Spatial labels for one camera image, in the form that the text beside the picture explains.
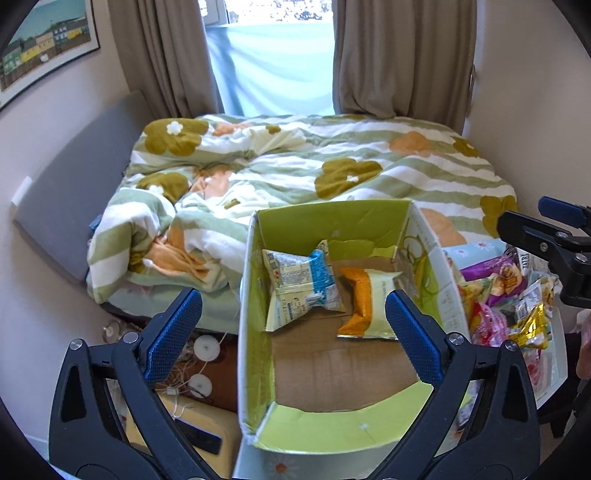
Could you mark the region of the person's right hand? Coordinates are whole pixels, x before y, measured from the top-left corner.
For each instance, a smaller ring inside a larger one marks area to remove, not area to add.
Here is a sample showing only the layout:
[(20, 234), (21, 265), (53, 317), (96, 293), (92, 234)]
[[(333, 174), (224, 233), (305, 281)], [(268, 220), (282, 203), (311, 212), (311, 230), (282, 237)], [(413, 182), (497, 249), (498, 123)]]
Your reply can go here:
[(581, 348), (576, 373), (582, 380), (591, 378), (591, 312), (589, 309), (577, 314), (577, 331), (581, 334)]

